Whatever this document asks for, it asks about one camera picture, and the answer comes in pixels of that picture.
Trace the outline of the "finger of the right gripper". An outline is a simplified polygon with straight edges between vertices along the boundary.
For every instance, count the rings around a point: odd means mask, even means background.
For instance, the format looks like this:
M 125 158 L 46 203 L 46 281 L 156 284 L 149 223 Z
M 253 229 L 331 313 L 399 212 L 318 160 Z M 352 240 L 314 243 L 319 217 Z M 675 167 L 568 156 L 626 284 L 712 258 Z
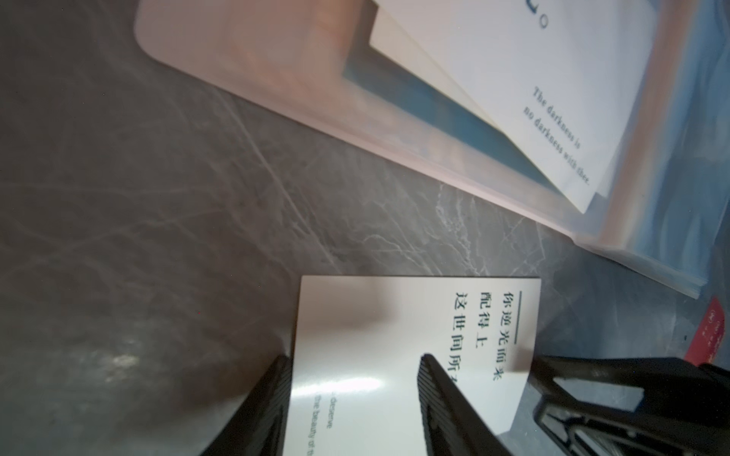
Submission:
M 729 372 L 680 358 L 540 356 L 535 423 L 566 455 L 726 455 Z

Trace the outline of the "white card large chinese text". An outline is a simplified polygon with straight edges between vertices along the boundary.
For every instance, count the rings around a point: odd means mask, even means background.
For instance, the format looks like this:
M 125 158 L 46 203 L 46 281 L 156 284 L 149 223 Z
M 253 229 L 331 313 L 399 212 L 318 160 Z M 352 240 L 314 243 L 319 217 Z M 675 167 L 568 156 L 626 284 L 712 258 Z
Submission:
M 385 1 L 514 145 L 586 212 L 625 136 L 652 1 Z

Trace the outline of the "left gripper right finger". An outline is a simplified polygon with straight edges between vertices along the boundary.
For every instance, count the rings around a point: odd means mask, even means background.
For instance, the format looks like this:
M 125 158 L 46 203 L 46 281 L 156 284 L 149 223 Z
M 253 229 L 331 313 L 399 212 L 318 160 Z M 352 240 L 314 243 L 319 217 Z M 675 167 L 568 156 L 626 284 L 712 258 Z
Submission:
M 510 456 L 433 355 L 420 359 L 418 399 L 429 456 Z

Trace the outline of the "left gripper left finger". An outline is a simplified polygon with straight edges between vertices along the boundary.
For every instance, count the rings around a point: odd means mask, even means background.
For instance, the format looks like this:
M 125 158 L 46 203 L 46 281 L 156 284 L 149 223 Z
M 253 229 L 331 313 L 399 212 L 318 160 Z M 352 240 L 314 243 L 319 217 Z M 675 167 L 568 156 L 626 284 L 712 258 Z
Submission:
M 288 356 L 275 358 L 202 456 L 279 456 L 283 453 L 292 365 Z

